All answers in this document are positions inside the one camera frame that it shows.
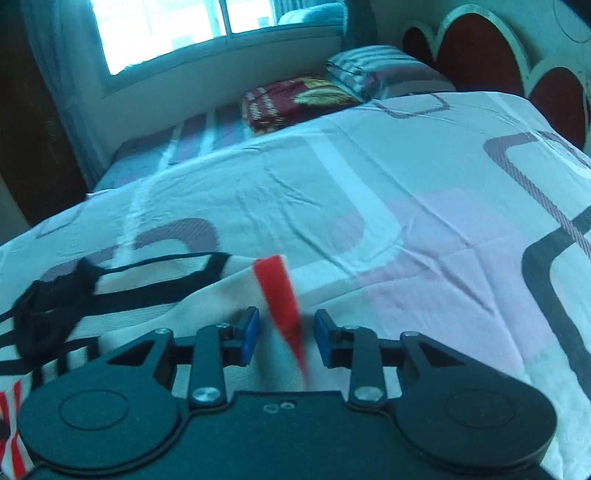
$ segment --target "black strap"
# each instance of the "black strap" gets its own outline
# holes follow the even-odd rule
[[[155,262],[210,255],[203,271],[186,277],[144,287],[95,295],[96,283],[103,275]],[[0,322],[14,318],[14,330],[0,335],[0,348],[15,345],[21,359],[0,361],[0,375],[24,375],[33,372],[33,387],[43,384],[41,367],[57,359],[58,374],[67,369],[67,354],[87,347],[87,360],[100,355],[98,339],[83,338],[66,342],[85,316],[125,312],[161,304],[174,304],[191,293],[220,280],[230,255],[199,253],[153,258],[133,265],[107,270],[82,259],[67,275],[53,281],[35,281],[15,302],[0,314]]]

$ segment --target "headboard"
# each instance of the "headboard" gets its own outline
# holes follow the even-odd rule
[[[435,67],[458,91],[491,90],[528,98],[573,145],[591,151],[589,100],[581,65],[547,58],[533,68],[511,28],[490,10],[462,5],[439,31],[422,22],[404,29],[403,50]]]

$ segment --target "gray pattern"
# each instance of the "gray pattern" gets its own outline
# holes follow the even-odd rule
[[[540,132],[540,134],[550,141],[556,141],[551,132]],[[527,145],[529,143],[539,142],[539,139],[531,132],[524,132],[516,135],[508,135],[505,137],[491,138],[484,144],[484,150],[487,155],[500,166],[513,180],[521,185],[527,193],[529,193],[540,206],[546,210],[570,235],[575,243],[581,247],[585,254],[591,259],[591,245],[584,235],[573,225],[573,222],[558,208],[552,200],[550,200],[540,188],[533,183],[525,174],[511,163],[507,155],[507,151],[511,147],[519,145]]]

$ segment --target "pillow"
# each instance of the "pillow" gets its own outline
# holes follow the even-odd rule
[[[329,74],[366,101],[456,91],[437,70],[387,45],[337,53],[328,61],[327,68]]]
[[[315,5],[292,10],[283,15],[277,25],[293,23],[345,22],[346,6],[343,2]]]
[[[307,74],[247,91],[242,114],[254,134],[260,135],[359,103],[328,80]]]

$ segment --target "screw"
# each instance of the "screw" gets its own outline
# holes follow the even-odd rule
[[[377,403],[384,396],[384,392],[378,387],[359,387],[354,395],[357,400]]]
[[[215,387],[201,387],[193,390],[191,396],[193,397],[193,400],[198,403],[209,404],[214,403],[221,395],[222,392]]]
[[[292,401],[285,401],[281,402],[279,406],[283,408],[283,410],[293,410],[296,407],[296,404]]]

